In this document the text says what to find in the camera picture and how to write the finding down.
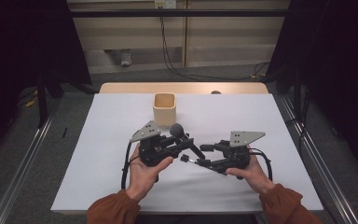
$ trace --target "orange sleeve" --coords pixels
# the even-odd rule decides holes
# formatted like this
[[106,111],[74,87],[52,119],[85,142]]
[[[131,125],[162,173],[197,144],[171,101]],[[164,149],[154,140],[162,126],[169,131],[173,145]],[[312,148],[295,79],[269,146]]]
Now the orange sleeve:
[[140,208],[125,190],[121,190],[93,203],[87,211],[87,223],[134,223]]
[[260,194],[264,213],[270,224],[322,223],[312,212],[301,205],[302,195],[277,184],[274,189]]

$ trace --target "metal bracket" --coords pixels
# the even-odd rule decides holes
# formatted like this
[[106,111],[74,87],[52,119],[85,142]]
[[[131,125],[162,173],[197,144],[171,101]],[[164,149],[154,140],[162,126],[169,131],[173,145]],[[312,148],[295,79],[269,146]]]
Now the metal bracket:
[[243,147],[253,143],[264,135],[266,135],[266,133],[233,131],[229,138],[229,145],[231,147]]
[[150,120],[146,125],[133,135],[130,141],[137,142],[161,134],[161,130],[158,128],[155,121]]

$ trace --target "white paper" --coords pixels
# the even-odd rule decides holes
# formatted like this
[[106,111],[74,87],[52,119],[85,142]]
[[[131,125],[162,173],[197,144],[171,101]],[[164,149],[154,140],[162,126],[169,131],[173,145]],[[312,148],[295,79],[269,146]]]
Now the white paper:
[[[153,119],[154,94],[97,94],[52,211],[85,213],[96,200],[120,190],[121,169],[132,135]],[[270,94],[176,94],[177,122],[196,146],[229,140],[231,131],[265,132],[252,143],[271,160],[273,180],[301,193],[309,210],[322,210],[307,171]],[[162,134],[171,136],[167,128]],[[136,143],[132,144],[131,153]],[[190,159],[197,156],[183,151]],[[223,159],[221,152],[204,152]],[[260,164],[267,173],[262,157]],[[144,214],[215,214],[262,211],[244,180],[174,160],[141,201]]]

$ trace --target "gray carpet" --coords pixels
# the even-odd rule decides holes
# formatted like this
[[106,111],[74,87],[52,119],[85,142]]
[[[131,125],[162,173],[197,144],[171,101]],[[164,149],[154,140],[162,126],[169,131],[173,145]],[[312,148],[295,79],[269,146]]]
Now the gray carpet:
[[[202,75],[211,77],[193,77],[201,81],[232,81],[224,78],[246,78],[238,81],[252,81],[247,78],[255,67],[253,65],[218,66],[177,69],[182,74]],[[137,81],[194,81],[188,77],[181,77],[170,73],[167,69],[127,72],[116,74],[92,75],[94,90],[101,88],[104,82],[137,82]],[[39,149],[30,172],[23,183],[21,191],[8,214],[6,223],[85,223],[84,216],[64,216],[51,212],[49,209],[54,201],[60,181],[65,174],[76,147],[85,118],[92,103],[92,96],[77,89],[62,85],[65,95],[59,102],[56,115],[53,118],[46,138]],[[276,94],[275,83],[268,84],[268,90],[274,93],[277,105],[284,119],[289,119],[282,106],[282,96]],[[49,99],[51,107],[55,100]],[[307,130],[312,136],[333,177],[338,182],[343,193],[351,202],[355,215],[358,217],[358,161],[352,156],[346,142],[331,132],[331,125],[310,101]],[[21,159],[31,144],[38,124],[37,105],[20,107],[16,120],[9,128],[0,143],[0,199],[7,185],[15,174]],[[288,126],[295,143],[298,134],[293,125]],[[307,153],[303,151],[304,163],[314,179],[316,189],[338,223],[342,218],[336,209],[329,193],[319,177]],[[334,223],[326,211],[316,215],[323,223]],[[140,216],[137,223],[250,223],[247,216]]]

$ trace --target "human hand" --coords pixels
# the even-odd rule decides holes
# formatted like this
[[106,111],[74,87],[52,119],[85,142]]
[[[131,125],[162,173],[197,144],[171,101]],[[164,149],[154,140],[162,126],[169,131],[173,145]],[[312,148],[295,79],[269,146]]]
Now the human hand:
[[241,176],[245,178],[249,186],[256,192],[262,194],[266,193],[269,189],[273,189],[275,184],[269,180],[261,169],[260,163],[258,163],[257,157],[251,155],[249,165],[245,169],[228,168],[226,170],[228,175]]
[[130,185],[126,190],[129,197],[137,203],[153,188],[158,173],[165,170],[173,162],[173,157],[167,157],[157,166],[146,166],[139,158],[139,146],[138,143],[130,158],[130,161],[136,159],[130,164]]

